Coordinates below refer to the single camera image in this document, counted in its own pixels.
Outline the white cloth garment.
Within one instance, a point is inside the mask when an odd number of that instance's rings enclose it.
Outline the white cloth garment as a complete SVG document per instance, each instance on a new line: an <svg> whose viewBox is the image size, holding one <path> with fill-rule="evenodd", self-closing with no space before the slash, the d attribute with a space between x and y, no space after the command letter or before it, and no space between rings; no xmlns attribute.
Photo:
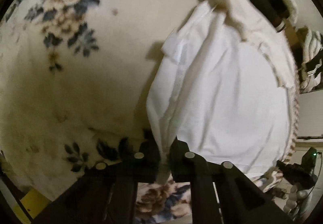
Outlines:
<svg viewBox="0 0 323 224"><path fill-rule="evenodd" d="M284 154L291 125L287 90L226 18L203 2L163 45L147 98L160 184L169 178L175 139L209 162L233 163L249 178L264 175Z"/></svg>

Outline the black white striped socks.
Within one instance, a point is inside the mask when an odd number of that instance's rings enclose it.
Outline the black white striped socks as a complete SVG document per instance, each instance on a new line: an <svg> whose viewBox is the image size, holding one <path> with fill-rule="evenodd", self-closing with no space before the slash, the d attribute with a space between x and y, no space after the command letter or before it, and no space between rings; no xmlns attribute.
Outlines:
<svg viewBox="0 0 323 224"><path fill-rule="evenodd" d="M301 92L309 93L322 85L322 33L305 26L297 35L302 47Z"/></svg>

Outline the floral fleece blanket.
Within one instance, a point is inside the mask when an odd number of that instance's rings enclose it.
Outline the floral fleece blanket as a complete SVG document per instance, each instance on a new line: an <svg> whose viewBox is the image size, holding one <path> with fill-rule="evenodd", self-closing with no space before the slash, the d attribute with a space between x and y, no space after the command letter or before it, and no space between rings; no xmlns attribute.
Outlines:
<svg viewBox="0 0 323 224"><path fill-rule="evenodd" d="M215 9L215 0L201 0ZM197 0L16 0L1 23L1 160L52 201L153 136L162 44Z"/></svg>

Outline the cream towel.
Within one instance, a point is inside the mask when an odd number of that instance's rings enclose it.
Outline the cream towel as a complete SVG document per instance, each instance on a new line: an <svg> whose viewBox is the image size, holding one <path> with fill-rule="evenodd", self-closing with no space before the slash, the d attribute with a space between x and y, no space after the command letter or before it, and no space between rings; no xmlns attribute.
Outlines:
<svg viewBox="0 0 323 224"><path fill-rule="evenodd" d="M250 0L215 0L215 4L227 10L229 22L242 41L254 45L265 56L278 86L297 88L296 64L285 35L277 33Z"/></svg>

